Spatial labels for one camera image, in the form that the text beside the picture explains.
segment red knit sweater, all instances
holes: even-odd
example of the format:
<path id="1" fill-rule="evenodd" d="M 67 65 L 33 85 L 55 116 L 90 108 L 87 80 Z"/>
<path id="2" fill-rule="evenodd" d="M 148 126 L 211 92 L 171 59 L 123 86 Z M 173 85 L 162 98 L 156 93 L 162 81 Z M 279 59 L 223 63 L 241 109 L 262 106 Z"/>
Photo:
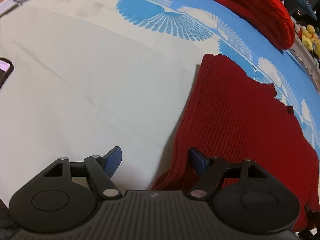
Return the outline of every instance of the red knit sweater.
<path id="1" fill-rule="evenodd" d="M 290 108 L 275 96 L 273 84 L 248 78 L 228 57 L 204 55 L 175 136 L 171 168 L 152 189 L 188 191 L 199 180 L 187 161 L 190 147 L 233 163 L 250 158 L 299 198 L 294 230 L 312 227 L 303 207 L 320 211 L 318 158 Z"/>
<path id="2" fill-rule="evenodd" d="M 288 49 L 295 35 L 291 17 L 280 0 L 215 0 L 251 23 L 276 48 Z"/>

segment smartphone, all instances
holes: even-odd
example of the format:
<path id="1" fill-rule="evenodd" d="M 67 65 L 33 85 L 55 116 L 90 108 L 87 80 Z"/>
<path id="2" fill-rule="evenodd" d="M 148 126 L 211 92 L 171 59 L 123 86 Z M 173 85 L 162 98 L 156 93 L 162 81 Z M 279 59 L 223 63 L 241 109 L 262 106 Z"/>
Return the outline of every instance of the smartphone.
<path id="1" fill-rule="evenodd" d="M 13 64 L 10 60 L 0 57 L 0 88 L 13 71 Z"/>

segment fabric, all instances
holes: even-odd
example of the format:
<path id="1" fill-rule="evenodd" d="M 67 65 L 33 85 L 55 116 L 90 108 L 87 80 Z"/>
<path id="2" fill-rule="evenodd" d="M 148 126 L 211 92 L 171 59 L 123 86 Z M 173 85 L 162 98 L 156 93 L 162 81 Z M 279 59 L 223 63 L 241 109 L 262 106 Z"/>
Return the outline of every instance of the fabric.
<path id="1" fill-rule="evenodd" d="M 302 210 L 294 230 L 312 227 L 303 207 L 308 203 L 320 210 L 319 161 L 292 108 L 275 96 L 274 84 L 248 78 L 228 57 L 204 55 L 174 139 L 171 168 L 152 189 L 191 189 L 199 178 L 187 162 L 190 147 L 233 163 L 250 158 L 299 198 Z"/>
<path id="2" fill-rule="evenodd" d="M 0 18 L 0 57 L 14 64 L 0 89 L 0 198 L 8 204 L 61 156 L 83 161 L 114 146 L 123 154 L 118 188 L 150 188 L 170 167 L 206 53 L 274 83 L 320 154 L 320 100 L 308 73 L 216 1 L 30 0 Z"/>
<path id="3" fill-rule="evenodd" d="M 295 35 L 290 15 L 280 0 L 215 0 L 251 23 L 276 48 L 288 49 Z"/>
<path id="4" fill-rule="evenodd" d="M 10 216 L 8 208 L 0 204 L 0 240 L 10 239 L 15 232 L 17 232 L 17 227 Z"/>

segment dark teal object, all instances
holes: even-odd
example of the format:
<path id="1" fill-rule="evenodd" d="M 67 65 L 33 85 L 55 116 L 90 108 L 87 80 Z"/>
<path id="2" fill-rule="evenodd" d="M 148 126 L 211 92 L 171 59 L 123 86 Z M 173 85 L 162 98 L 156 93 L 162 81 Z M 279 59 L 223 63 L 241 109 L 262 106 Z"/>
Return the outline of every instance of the dark teal object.
<path id="1" fill-rule="evenodd" d="M 312 10 L 311 6 L 307 4 L 305 0 L 284 0 L 284 6 L 287 8 L 290 15 L 296 12 L 298 9 L 306 12 L 315 21 L 317 17 Z"/>

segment blue patterned bedspread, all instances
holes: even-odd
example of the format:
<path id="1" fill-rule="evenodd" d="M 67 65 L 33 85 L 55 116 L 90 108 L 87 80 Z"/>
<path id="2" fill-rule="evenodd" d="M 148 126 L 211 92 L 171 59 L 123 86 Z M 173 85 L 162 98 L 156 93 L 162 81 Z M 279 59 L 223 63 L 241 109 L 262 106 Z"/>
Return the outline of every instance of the blue patterned bedspread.
<path id="1" fill-rule="evenodd" d="M 211 0 L 118 0 L 115 10 L 146 35 L 159 32 L 190 42 L 218 36 L 219 53 L 257 82 L 275 84 L 276 98 L 294 107 L 306 139 L 320 154 L 319 95 L 289 55 L 274 48 L 249 23 Z"/>

